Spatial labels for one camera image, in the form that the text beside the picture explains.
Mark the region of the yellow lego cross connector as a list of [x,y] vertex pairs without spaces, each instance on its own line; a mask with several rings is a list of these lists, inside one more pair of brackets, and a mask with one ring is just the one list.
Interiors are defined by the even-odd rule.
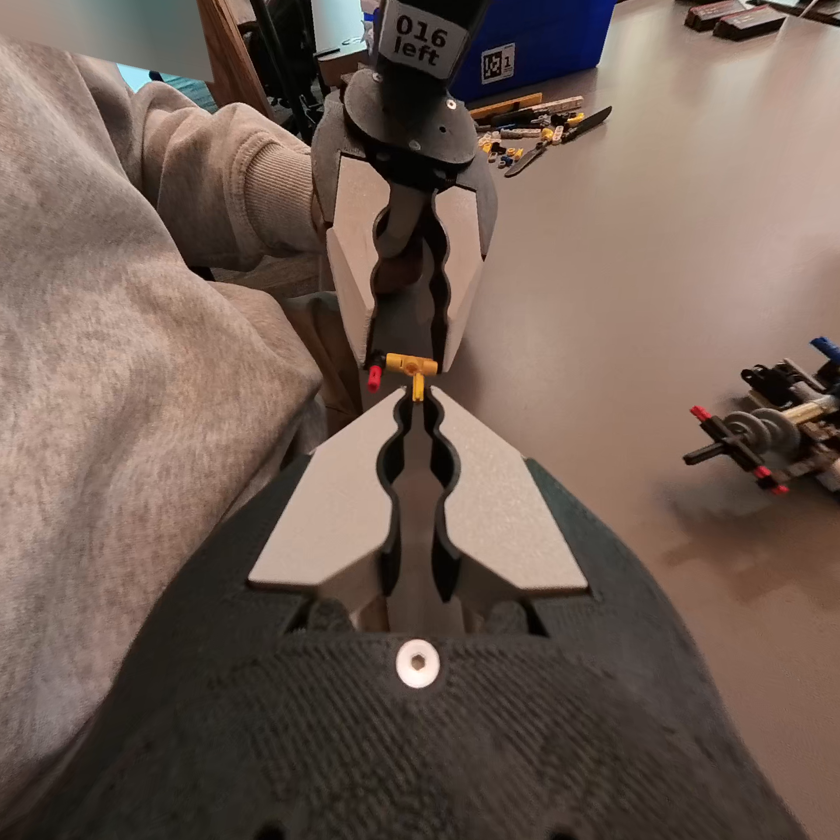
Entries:
[[385,369],[389,373],[404,375],[412,380],[412,399],[421,403],[425,397],[426,379],[438,374],[438,363],[429,358],[405,354],[387,353]]

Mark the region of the blue plastic bin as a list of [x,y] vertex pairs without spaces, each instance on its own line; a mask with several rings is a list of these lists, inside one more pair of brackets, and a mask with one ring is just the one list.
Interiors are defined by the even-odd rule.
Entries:
[[615,1],[498,1],[449,89],[472,102],[597,66]]

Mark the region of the person's left forearm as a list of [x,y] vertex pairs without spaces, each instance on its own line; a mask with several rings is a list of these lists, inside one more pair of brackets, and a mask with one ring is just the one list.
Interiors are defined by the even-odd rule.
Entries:
[[322,251],[309,147],[242,102],[209,113],[163,82],[133,94],[139,189],[191,266]]

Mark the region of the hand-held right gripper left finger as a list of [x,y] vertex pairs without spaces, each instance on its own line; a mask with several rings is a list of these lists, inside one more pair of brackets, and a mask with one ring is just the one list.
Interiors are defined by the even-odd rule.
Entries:
[[349,613],[385,595],[393,543],[392,479],[381,457],[399,441],[405,387],[381,399],[312,453],[248,573],[255,588],[334,599]]

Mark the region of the partly built lego model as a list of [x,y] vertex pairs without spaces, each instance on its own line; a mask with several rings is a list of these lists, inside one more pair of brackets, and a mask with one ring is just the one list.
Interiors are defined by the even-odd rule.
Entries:
[[823,357],[815,372],[789,358],[754,364],[740,372],[748,387],[742,408],[719,416],[691,407],[709,443],[683,455],[684,464],[725,458],[771,495],[784,496],[794,480],[809,479],[837,500],[839,347],[827,337],[810,345]]

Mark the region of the person's left hand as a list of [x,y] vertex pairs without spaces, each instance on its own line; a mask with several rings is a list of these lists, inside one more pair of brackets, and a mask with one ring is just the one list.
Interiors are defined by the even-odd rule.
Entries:
[[379,296],[394,295],[415,284],[424,270],[424,245],[407,246],[395,257],[384,258],[374,273],[372,289]]

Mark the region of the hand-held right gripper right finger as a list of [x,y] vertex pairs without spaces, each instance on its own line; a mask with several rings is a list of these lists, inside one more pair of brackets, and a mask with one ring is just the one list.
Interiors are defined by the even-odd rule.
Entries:
[[588,583],[522,454],[440,387],[427,389],[429,468],[441,488],[432,570],[443,602],[575,595]]

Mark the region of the black tripod stand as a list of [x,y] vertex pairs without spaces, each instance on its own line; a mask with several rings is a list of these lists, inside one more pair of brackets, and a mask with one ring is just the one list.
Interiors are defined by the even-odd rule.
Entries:
[[312,142],[330,89],[322,78],[310,1],[251,1],[247,49],[269,104],[289,112],[282,126]]

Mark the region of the dark brown box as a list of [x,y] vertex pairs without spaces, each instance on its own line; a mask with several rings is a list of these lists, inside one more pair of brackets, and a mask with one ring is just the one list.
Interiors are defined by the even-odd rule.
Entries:
[[701,3],[688,7],[683,25],[696,32],[707,32],[713,30],[723,18],[748,10],[749,6],[741,1]]
[[772,6],[759,6],[721,17],[712,29],[714,37],[739,42],[778,32],[787,16]]

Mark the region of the person in grey hoodie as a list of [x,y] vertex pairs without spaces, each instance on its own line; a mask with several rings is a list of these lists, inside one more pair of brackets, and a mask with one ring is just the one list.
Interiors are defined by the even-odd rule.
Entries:
[[205,280],[139,189],[113,64],[2,36],[2,838],[163,590],[322,382],[277,301]]

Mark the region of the pile of loose lego pieces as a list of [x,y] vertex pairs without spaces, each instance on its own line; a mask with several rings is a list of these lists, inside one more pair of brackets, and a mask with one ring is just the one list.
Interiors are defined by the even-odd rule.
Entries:
[[525,172],[550,149],[573,142],[603,126],[613,114],[607,106],[584,110],[583,96],[544,100],[541,94],[509,99],[469,111],[479,152],[507,179]]

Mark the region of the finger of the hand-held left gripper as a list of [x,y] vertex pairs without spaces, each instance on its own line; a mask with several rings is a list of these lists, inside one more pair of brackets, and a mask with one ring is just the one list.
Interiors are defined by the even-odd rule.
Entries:
[[430,338],[438,370],[447,372],[464,337],[484,258],[473,191],[452,186],[436,194],[430,207],[428,247],[433,271],[429,290],[434,303]]
[[387,181],[367,161],[343,157],[327,252],[343,328],[362,368],[371,346],[377,309],[373,278],[380,262],[376,225],[391,196]]

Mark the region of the wooden door frame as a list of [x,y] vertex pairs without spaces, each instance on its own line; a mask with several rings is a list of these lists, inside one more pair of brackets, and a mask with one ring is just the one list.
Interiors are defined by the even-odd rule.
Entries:
[[198,1],[197,8],[213,74],[206,86],[217,107],[244,103],[274,121],[274,111],[228,2]]

